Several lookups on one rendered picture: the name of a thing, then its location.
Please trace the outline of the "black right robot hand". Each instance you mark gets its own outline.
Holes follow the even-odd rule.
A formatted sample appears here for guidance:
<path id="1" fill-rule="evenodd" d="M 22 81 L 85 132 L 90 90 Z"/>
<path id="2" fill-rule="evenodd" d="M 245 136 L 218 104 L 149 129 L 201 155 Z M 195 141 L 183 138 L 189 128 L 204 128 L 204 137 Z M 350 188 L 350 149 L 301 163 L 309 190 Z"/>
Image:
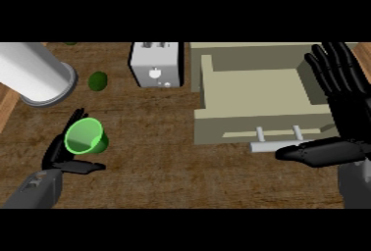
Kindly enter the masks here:
<path id="1" fill-rule="evenodd" d="M 371 82 L 343 42 L 323 42 L 304 54 L 323 90 L 338 136 L 289 145 L 275 159 L 322 168 L 371 156 Z"/>

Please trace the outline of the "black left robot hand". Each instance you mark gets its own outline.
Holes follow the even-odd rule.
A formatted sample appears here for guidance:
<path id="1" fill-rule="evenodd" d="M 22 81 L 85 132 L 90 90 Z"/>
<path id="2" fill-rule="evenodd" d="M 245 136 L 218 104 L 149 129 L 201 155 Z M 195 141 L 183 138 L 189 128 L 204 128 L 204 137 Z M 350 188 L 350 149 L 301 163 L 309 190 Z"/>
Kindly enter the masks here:
<path id="1" fill-rule="evenodd" d="M 65 147 L 63 138 L 66 130 L 75 122 L 78 122 L 81 119 L 85 119 L 87 117 L 88 114 L 84 112 L 82 108 L 74 111 L 65 128 L 62 132 L 54 136 L 45 149 L 41 159 L 41 168 L 44 170 L 57 169 L 65 173 L 87 175 L 88 173 L 102 171 L 106 168 L 106 166 L 100 163 L 75 160 L 75 155 L 66 150 Z"/>

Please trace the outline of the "green cup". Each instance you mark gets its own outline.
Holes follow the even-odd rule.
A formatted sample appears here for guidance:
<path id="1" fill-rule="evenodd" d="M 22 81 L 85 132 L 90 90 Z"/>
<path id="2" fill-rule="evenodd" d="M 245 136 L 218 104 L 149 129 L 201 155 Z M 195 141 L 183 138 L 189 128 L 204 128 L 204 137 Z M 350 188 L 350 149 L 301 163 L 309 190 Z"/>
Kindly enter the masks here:
<path id="1" fill-rule="evenodd" d="M 94 118 L 84 118 L 68 128 L 63 138 L 66 150 L 74 155 L 99 154 L 109 146 L 103 125 Z"/>

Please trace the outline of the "beige drawer front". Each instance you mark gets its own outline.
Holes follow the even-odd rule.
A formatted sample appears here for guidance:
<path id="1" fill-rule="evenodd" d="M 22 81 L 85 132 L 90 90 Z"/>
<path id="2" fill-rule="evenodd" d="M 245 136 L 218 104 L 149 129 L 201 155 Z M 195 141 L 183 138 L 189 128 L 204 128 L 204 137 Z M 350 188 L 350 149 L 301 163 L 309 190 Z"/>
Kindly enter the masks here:
<path id="1" fill-rule="evenodd" d="M 193 143 L 221 144 L 257 142 L 257 128 L 264 141 L 295 140 L 294 126 L 298 126 L 307 140 L 337 136 L 332 115 L 218 115 L 207 109 L 193 111 Z"/>

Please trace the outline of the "beige open drawer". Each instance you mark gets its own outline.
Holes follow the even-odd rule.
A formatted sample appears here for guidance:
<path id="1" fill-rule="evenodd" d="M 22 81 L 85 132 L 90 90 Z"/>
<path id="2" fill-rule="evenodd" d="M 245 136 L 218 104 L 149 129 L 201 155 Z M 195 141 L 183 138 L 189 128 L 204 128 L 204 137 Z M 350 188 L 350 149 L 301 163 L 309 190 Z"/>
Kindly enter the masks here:
<path id="1" fill-rule="evenodd" d="M 309 68 L 215 72 L 201 57 L 204 108 L 198 119 L 326 114 L 329 107 Z"/>

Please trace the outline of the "dark green avocado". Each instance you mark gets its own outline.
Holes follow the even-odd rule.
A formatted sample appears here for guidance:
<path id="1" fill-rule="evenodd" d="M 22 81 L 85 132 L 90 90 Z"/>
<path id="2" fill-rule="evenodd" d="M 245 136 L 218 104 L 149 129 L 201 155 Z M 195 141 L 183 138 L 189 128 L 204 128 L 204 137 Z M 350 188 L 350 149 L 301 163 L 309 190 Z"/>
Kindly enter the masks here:
<path id="1" fill-rule="evenodd" d="M 93 91 L 102 91 L 108 86 L 108 75 L 103 72 L 94 72 L 88 77 L 88 87 Z"/>

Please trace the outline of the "beige cabinet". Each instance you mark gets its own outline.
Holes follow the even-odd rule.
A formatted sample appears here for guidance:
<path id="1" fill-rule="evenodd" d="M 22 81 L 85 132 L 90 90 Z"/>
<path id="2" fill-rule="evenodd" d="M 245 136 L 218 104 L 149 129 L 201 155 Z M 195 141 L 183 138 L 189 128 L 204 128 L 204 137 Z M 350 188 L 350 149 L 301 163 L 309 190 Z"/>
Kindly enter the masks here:
<path id="1" fill-rule="evenodd" d="M 201 84 L 201 57 L 210 56 L 217 72 L 295 69 L 313 42 L 192 42 L 189 44 L 190 91 Z"/>

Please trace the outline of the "white toaster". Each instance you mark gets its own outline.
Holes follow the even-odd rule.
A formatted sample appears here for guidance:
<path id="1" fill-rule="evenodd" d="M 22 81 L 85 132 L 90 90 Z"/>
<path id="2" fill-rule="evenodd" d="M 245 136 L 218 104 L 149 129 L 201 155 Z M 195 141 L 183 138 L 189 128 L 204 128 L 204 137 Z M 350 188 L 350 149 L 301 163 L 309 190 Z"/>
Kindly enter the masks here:
<path id="1" fill-rule="evenodd" d="M 142 88 L 176 88 L 184 84 L 184 44 L 133 42 L 128 68 Z"/>

